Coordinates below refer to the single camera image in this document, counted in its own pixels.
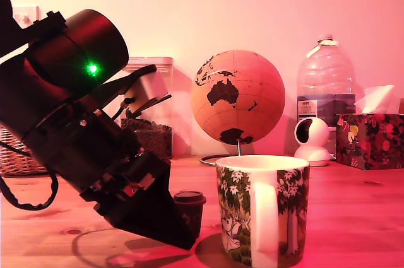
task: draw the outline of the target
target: bottle cap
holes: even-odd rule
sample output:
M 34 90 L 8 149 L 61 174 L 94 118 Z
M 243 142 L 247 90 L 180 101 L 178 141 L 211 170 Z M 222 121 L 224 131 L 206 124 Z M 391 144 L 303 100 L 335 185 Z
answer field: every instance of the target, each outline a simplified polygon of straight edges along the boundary
M 333 39 L 332 33 L 324 33 L 324 34 L 318 36 L 317 41 L 320 43 L 323 40 L 332 40 L 332 39 Z

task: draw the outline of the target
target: small cup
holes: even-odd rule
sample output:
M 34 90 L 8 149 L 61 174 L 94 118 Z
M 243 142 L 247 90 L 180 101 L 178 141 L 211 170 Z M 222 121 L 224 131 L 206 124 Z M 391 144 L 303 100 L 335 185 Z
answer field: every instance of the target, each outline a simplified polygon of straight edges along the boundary
M 306 239 L 309 162 L 252 155 L 222 158 L 216 164 L 227 255 L 255 268 L 285 268 L 300 262 Z
M 174 195 L 173 199 L 193 237 L 198 238 L 201 231 L 202 210 L 203 204 L 206 203 L 206 197 L 199 191 L 180 191 Z

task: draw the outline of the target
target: black lid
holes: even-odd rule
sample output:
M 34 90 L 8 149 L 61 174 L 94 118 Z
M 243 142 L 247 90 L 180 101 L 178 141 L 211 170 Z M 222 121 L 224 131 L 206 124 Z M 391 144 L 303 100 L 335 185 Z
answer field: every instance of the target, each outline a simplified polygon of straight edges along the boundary
M 200 191 L 180 191 L 174 195 L 173 199 L 176 203 L 206 203 L 206 197 Z

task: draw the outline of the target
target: white camera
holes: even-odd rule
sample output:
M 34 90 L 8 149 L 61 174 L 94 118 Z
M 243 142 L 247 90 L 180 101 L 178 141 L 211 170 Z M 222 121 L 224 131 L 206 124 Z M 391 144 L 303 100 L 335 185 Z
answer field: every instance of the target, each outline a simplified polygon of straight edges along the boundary
M 330 136 L 327 123 L 316 117 L 300 120 L 295 126 L 295 139 L 300 147 L 295 157 L 306 160 L 310 166 L 325 166 L 330 160 L 330 153 L 324 147 Z

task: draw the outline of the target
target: mug handle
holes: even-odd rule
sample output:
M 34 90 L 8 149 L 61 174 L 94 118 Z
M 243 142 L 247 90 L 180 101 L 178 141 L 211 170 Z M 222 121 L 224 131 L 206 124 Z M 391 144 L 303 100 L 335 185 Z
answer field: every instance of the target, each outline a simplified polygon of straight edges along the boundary
M 256 246 L 258 251 L 278 254 L 279 225 L 278 201 L 274 186 L 264 183 L 255 184 L 256 203 Z

